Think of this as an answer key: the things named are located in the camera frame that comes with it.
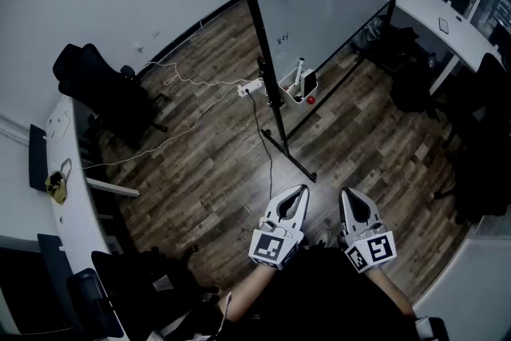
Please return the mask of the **black bag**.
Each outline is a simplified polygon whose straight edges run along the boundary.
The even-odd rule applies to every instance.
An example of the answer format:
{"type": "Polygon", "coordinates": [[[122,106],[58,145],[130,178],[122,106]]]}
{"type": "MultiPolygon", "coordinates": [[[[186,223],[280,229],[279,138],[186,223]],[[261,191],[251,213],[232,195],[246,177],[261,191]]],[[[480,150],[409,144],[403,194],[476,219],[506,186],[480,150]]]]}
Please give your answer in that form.
{"type": "Polygon", "coordinates": [[[436,53],[422,48],[418,35],[411,27],[398,30],[398,44],[406,57],[410,57],[393,76],[390,96],[395,106],[404,113],[425,112],[430,119],[438,121],[430,87],[436,66],[436,53]]]}

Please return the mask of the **bunch of marker pens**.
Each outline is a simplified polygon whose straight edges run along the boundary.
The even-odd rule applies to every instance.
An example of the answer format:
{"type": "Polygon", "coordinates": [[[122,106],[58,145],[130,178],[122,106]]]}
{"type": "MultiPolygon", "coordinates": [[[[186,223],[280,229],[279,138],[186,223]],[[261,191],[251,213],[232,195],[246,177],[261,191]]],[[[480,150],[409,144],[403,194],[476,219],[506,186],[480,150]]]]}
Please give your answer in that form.
{"type": "Polygon", "coordinates": [[[286,88],[286,91],[287,91],[288,94],[291,94],[295,90],[295,88],[299,85],[301,74],[302,74],[302,71],[303,71],[303,65],[304,65],[304,58],[301,57],[298,60],[298,64],[296,66],[295,72],[294,72],[293,76],[291,77],[292,82],[286,88]]]}

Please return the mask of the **black office chair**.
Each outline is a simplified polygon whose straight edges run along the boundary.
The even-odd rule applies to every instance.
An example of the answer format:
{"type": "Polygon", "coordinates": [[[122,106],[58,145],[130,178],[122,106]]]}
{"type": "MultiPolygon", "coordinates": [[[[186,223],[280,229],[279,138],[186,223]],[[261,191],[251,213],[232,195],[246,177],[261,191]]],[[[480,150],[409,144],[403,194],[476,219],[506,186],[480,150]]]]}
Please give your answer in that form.
{"type": "Polygon", "coordinates": [[[511,205],[511,72],[485,54],[476,73],[461,71],[436,103],[452,124],[443,147],[454,137],[460,149],[447,152],[455,182],[434,199],[454,197],[455,222],[477,223],[483,216],[503,216],[511,205]]]}
{"type": "Polygon", "coordinates": [[[156,123],[156,104],[169,101],[162,93],[150,97],[134,70],[124,65],[114,70],[97,47],[68,44],[53,64],[59,91],[91,109],[97,117],[92,126],[110,131],[132,149],[140,148],[151,127],[168,132],[156,123]]]}
{"type": "Polygon", "coordinates": [[[66,280],[81,325],[94,339],[127,336],[148,341],[201,303],[220,300],[219,288],[205,287],[188,269],[196,245],[179,258],[153,247],[137,254],[111,255],[94,251],[92,268],[66,280]]]}

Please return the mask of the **dark desk partition panel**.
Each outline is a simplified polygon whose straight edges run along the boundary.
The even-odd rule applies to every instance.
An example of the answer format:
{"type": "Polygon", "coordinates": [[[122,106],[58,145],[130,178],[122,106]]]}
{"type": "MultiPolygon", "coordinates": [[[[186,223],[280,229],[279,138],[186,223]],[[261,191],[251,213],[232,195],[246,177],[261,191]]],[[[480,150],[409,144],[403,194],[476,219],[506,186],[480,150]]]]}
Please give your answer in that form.
{"type": "Polygon", "coordinates": [[[30,187],[46,193],[48,177],[46,132],[36,125],[30,125],[29,138],[29,183],[30,187]]]}
{"type": "Polygon", "coordinates": [[[73,271],[65,252],[61,250],[62,242],[60,237],[38,233],[38,244],[66,322],[79,335],[85,335],[85,329],[81,325],[69,295],[67,279],[73,275],[73,271]]]}

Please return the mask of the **person's left forearm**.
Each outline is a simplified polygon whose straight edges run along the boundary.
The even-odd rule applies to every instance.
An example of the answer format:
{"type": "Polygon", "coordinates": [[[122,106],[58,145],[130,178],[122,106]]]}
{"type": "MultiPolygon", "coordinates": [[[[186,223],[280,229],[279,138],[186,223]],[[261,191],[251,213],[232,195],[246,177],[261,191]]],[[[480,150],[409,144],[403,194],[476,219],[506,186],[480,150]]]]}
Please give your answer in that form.
{"type": "Polygon", "coordinates": [[[274,268],[258,265],[217,304],[224,318],[231,322],[239,320],[260,297],[276,272],[274,268]]]}

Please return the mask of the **person's black clothing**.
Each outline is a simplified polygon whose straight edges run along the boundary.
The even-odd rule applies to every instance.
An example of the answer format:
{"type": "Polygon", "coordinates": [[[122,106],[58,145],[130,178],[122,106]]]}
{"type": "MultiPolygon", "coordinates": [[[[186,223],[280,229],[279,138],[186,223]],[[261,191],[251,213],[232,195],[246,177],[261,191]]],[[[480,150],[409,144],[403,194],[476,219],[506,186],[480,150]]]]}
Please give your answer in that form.
{"type": "Polygon", "coordinates": [[[415,320],[338,248],[299,251],[237,321],[228,341],[419,341],[415,320]]]}

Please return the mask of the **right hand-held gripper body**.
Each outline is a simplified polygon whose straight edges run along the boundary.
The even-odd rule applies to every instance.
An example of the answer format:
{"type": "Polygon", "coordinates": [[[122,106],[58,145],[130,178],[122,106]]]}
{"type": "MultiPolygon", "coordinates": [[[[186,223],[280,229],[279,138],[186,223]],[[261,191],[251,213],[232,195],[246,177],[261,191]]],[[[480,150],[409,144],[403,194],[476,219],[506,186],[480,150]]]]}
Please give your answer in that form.
{"type": "Polygon", "coordinates": [[[357,273],[367,272],[397,257],[393,232],[381,222],[342,236],[339,246],[357,273]]]}

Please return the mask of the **black and white block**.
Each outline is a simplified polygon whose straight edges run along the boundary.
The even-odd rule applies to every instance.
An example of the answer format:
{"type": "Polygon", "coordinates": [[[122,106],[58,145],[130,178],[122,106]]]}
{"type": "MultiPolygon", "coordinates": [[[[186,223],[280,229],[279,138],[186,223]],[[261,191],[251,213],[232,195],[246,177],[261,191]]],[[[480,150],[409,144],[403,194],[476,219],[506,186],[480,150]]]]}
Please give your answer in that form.
{"type": "Polygon", "coordinates": [[[313,69],[308,69],[302,74],[301,80],[302,96],[307,97],[317,86],[316,74],[313,69]]]}

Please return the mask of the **grey bag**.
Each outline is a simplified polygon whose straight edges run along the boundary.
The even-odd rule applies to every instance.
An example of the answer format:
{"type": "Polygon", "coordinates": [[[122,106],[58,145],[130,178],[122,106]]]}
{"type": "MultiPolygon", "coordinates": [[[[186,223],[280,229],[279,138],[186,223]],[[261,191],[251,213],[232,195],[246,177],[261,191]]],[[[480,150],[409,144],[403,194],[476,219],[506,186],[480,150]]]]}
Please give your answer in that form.
{"type": "Polygon", "coordinates": [[[370,48],[381,38],[384,27],[384,16],[375,16],[354,36],[351,47],[354,50],[370,48]]]}

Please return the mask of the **white power strip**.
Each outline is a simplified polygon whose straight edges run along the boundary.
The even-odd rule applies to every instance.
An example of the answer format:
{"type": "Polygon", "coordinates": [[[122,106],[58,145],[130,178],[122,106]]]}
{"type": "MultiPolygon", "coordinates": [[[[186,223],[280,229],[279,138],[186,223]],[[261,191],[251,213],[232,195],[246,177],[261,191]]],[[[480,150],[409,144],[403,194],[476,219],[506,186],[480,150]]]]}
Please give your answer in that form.
{"type": "Polygon", "coordinates": [[[253,94],[255,91],[261,89],[264,83],[261,79],[249,81],[244,85],[237,85],[237,92],[240,97],[246,97],[248,94],[253,94]]]}

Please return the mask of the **clear marker tray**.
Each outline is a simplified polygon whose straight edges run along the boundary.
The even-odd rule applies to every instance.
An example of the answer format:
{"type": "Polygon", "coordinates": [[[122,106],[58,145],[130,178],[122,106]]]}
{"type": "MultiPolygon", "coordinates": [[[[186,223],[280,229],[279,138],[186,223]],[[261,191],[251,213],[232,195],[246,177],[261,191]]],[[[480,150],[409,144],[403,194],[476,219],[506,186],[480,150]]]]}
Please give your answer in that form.
{"type": "Polygon", "coordinates": [[[286,91],[286,88],[292,82],[291,77],[293,76],[294,72],[295,72],[295,69],[293,71],[291,71],[286,77],[284,77],[279,82],[280,96],[282,97],[283,102],[285,103],[285,105],[288,108],[290,108],[293,111],[296,111],[297,113],[305,113],[306,111],[309,111],[310,109],[312,109],[316,105],[318,82],[317,82],[316,88],[311,92],[311,94],[309,96],[307,96],[307,97],[303,97],[302,96],[302,90],[301,90],[301,87],[302,87],[301,86],[301,80],[302,80],[302,74],[304,73],[303,72],[301,74],[301,80],[300,80],[299,85],[295,88],[295,90],[291,94],[288,94],[287,91],[286,91]],[[315,103],[313,105],[309,105],[307,103],[307,98],[310,97],[310,96],[315,97],[315,103]]]}

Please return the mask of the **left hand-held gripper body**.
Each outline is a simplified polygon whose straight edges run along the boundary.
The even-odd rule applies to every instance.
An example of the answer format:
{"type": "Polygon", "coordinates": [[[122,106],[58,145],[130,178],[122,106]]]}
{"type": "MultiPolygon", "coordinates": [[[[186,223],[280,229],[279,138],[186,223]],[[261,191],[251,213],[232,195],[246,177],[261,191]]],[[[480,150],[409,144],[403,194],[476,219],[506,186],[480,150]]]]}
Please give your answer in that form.
{"type": "Polygon", "coordinates": [[[303,238],[302,231],[262,217],[253,232],[248,256],[254,263],[283,270],[299,250],[303,238]]]}

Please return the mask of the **person's right forearm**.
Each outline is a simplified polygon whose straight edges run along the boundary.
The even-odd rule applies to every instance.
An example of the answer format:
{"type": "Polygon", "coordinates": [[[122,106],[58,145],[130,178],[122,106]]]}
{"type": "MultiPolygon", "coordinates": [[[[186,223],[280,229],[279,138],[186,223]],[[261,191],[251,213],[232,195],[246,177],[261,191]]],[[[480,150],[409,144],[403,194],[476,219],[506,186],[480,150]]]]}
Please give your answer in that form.
{"type": "Polygon", "coordinates": [[[364,272],[398,307],[401,313],[411,319],[416,319],[412,303],[407,296],[390,280],[380,267],[374,267],[364,272]]]}

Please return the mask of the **white curved desk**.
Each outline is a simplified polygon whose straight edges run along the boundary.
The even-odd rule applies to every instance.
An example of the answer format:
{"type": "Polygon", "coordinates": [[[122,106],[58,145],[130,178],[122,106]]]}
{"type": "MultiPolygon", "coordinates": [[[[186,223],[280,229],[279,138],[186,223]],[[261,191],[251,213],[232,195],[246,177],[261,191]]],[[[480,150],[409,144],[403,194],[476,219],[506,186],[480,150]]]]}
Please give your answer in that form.
{"type": "Polygon", "coordinates": [[[123,253],[115,236],[105,233],[101,222],[109,217],[97,213],[91,190],[138,197],[136,189],[109,184],[85,175],[81,163],[74,102],[63,96],[46,121],[48,174],[63,172],[67,197],[63,204],[52,200],[58,235],[72,272],[92,268],[93,251],[123,253]]]}

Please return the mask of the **long white desk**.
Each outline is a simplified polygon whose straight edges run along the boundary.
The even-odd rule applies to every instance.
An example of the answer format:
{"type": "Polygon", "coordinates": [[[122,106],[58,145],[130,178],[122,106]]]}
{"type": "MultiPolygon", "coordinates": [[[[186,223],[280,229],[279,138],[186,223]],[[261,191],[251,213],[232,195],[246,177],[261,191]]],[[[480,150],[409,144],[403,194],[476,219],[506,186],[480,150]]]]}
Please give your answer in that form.
{"type": "Polygon", "coordinates": [[[397,0],[397,6],[442,40],[453,53],[430,87],[431,94],[437,91],[459,62],[476,72],[485,54],[492,54],[498,61],[501,60],[497,47],[492,46],[467,19],[457,14],[449,3],[442,0],[397,0]],[[449,34],[440,31],[439,17],[448,21],[449,34]]]}

